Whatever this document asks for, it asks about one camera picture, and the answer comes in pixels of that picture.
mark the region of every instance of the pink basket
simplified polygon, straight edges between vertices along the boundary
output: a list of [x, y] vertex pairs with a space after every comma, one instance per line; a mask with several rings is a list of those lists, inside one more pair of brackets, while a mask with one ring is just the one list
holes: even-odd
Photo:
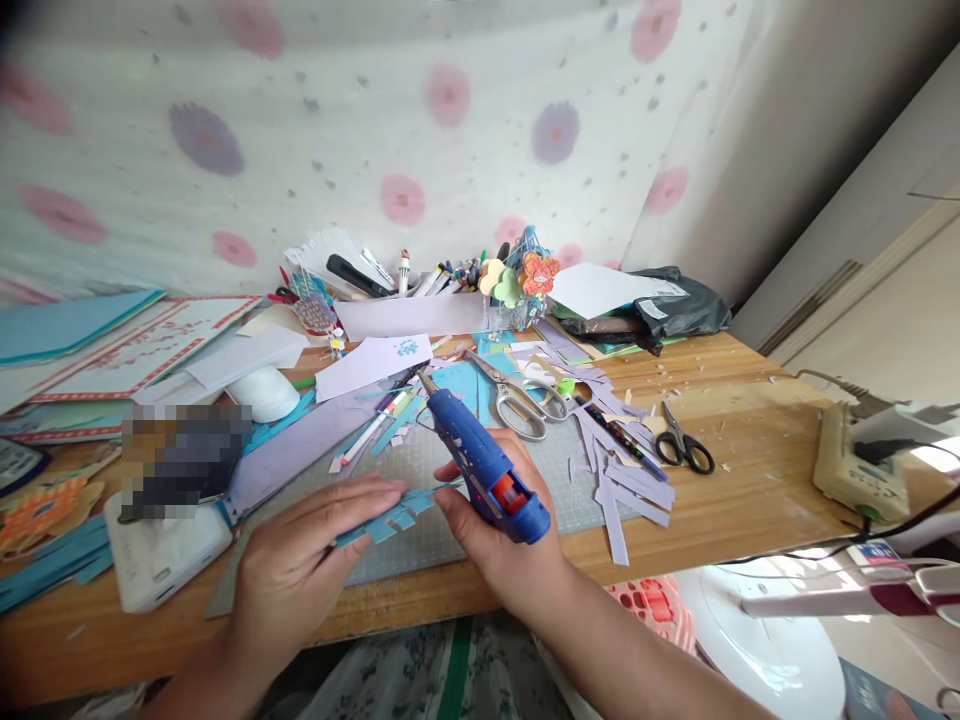
[[693, 616], [680, 599], [672, 575], [617, 583], [607, 592], [660, 637], [691, 655], [697, 654]]

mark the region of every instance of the cutting mat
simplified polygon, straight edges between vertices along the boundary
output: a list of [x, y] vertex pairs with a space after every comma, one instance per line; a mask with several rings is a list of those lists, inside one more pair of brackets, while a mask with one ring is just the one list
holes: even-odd
[[[407, 433], [403, 445], [388, 447], [377, 457], [370, 454], [369, 448], [374, 445], [374, 442], [370, 442], [368, 450], [358, 461], [353, 476], [379, 472], [384, 477], [407, 480], [411, 487], [435, 486], [433, 471], [450, 461], [450, 453], [435, 433], [425, 427], [414, 427], [416, 429], [412, 434]], [[560, 533], [565, 535], [602, 525], [603, 512], [593, 500], [596, 478], [587, 468], [586, 453], [576, 422], [571, 418], [564, 423], [550, 425], [546, 440], [529, 442], [526, 445], [550, 487], [556, 511], [554, 519]], [[320, 458], [250, 517], [233, 546], [232, 555], [210, 598], [204, 612], [205, 619], [227, 615], [233, 609], [237, 565], [254, 528], [307, 495], [334, 482], [336, 476], [330, 475], [328, 471], [335, 452], [336, 450]], [[573, 458], [574, 466], [581, 466], [581, 469], [574, 473], [574, 482], [570, 479], [570, 458]], [[622, 506], [620, 514], [624, 519], [636, 517], [636, 513], [627, 511]], [[351, 573], [347, 585], [358, 585], [423, 570], [463, 557], [463, 550], [450, 534], [440, 510], [431, 508], [418, 516], [417, 524], [409, 530], [398, 532], [385, 542], [367, 550]]]

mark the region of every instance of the red-patterned card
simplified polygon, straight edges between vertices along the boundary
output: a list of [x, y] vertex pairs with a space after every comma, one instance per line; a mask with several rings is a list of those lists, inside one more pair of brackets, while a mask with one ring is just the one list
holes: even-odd
[[235, 296], [161, 300], [177, 311], [30, 402], [125, 400], [223, 332], [262, 298]]

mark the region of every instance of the wooden table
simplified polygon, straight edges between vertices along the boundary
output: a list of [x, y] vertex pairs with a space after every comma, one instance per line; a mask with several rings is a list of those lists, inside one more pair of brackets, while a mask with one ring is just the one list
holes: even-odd
[[[293, 379], [323, 364], [313, 351], [304, 355]], [[675, 415], [712, 450], [718, 469], [707, 478], [670, 470], [677, 490], [670, 528], [625, 522], [629, 568], [611, 563], [603, 528], [564, 536], [567, 557], [595, 580], [620, 582], [849, 534], [841, 520], [853, 521], [852, 513], [811, 483], [818, 412], [829, 404], [816, 390], [725, 334], [669, 345], [659, 359], [637, 353], [599, 365], [619, 397], [632, 389], [637, 407], [649, 408], [662, 390], [670, 392]], [[89, 452], [89, 445], [58, 448], [53, 469], [80, 465]], [[120, 468], [116, 463], [98, 479], [118, 488]], [[0, 702], [24, 707], [175, 673], [226, 621], [201, 619], [226, 557], [148, 615], [121, 612], [111, 571], [4, 617]], [[496, 606], [472, 566], [453, 563], [347, 588], [315, 639], [342, 640]]]

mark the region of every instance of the scissors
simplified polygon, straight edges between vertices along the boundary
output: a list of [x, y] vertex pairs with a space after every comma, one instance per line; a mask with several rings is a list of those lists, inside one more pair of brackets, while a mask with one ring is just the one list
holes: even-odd
[[[567, 405], [563, 401], [563, 398], [560, 397], [560, 394], [542, 380], [525, 377], [507, 377], [472, 350], [467, 350], [467, 356], [473, 360], [477, 367], [497, 386], [497, 400], [494, 403], [494, 410], [497, 412], [497, 417], [500, 418], [500, 422], [520, 437], [526, 440], [543, 440], [547, 437], [548, 422], [563, 422], [570, 417], [570, 411], [567, 410]], [[547, 409], [553, 404], [552, 402], [547, 402], [544, 406], [541, 406], [540, 403], [537, 402], [537, 399], [527, 390], [527, 387], [531, 385], [544, 390], [549, 400], [556, 401], [556, 404], [560, 407], [560, 413], [558, 415], [554, 415]], [[520, 415], [528, 415], [537, 434], [531, 434], [525, 429], [518, 428], [516, 425], [509, 423], [501, 408], [501, 405], [504, 404], [510, 405], [513, 410]]]
[[[660, 459], [674, 467], [683, 465], [686, 460], [690, 469], [698, 475], [712, 475], [717, 466], [713, 462], [710, 451], [699, 440], [690, 437], [680, 429], [680, 423], [677, 422], [666, 403], [663, 403], [663, 416], [667, 419], [668, 428], [666, 432], [657, 435], [655, 443]], [[673, 451], [672, 455], [663, 452], [661, 445], [669, 446]]]
[[284, 305], [296, 305], [300, 302], [300, 296], [286, 287], [278, 287], [275, 293], [268, 293], [267, 299], [283, 303]]

